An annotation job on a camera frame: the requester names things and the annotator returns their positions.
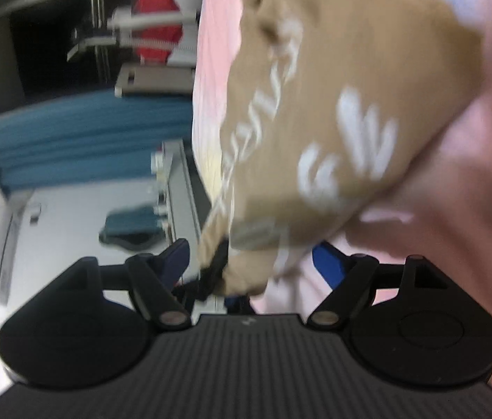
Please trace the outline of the pastel tie-dye bed cover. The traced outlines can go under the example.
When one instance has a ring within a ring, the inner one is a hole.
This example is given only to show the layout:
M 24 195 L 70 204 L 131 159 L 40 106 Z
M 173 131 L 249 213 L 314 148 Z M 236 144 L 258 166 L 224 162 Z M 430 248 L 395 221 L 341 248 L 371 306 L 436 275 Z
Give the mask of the pastel tie-dye bed cover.
M 431 145 L 406 179 L 356 216 L 331 243 L 386 262 L 421 253 L 492 314 L 492 0 L 486 10 L 486 90 Z M 240 46 L 241 0 L 203 0 L 194 91 L 193 150 L 211 202 L 220 181 L 218 132 Z M 330 291 L 311 255 L 290 280 L 254 300 L 264 313 L 307 316 Z

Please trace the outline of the dark window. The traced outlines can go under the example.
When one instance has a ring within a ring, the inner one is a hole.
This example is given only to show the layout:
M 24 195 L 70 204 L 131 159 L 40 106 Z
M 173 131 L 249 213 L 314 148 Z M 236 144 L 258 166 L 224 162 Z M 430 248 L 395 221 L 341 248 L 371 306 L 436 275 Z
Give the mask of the dark window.
M 90 46 L 85 37 L 107 33 L 113 12 L 136 0 L 0 0 L 0 113 L 61 96 L 106 88 L 130 48 Z

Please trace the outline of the left blue curtain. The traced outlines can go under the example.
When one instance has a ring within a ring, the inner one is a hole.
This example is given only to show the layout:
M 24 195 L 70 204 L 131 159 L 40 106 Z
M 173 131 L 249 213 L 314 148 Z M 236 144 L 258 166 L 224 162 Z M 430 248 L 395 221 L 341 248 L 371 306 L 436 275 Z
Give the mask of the left blue curtain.
M 191 96 L 68 96 L 0 116 L 5 193 L 147 177 L 162 143 L 191 137 Z

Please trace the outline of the tan t-shirt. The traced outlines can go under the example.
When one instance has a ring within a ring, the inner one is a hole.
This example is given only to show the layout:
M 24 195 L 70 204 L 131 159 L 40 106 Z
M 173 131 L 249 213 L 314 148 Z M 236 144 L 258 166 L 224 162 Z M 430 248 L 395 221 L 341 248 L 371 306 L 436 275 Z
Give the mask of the tan t-shirt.
M 477 96 L 483 37 L 442 0 L 242 0 L 219 133 L 216 295 L 257 295 L 396 183 Z

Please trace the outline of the wavy frame mirror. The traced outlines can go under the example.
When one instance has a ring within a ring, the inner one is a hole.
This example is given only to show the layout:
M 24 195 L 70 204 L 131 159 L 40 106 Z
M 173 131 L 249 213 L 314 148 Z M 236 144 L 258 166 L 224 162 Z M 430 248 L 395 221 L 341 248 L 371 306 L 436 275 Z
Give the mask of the wavy frame mirror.
M 99 242 L 129 252 L 144 252 L 166 240 L 166 213 L 153 206 L 140 206 L 110 212 L 101 229 Z

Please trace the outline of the white dressing desk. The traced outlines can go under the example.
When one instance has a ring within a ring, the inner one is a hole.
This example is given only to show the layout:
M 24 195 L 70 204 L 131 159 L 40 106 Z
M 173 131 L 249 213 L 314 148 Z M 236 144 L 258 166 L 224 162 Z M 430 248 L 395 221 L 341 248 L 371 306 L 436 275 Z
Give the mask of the white dressing desk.
M 185 238 L 191 259 L 197 258 L 198 240 L 211 203 L 199 177 L 191 144 L 182 139 L 162 142 L 152 158 L 156 179 L 166 194 L 171 239 Z

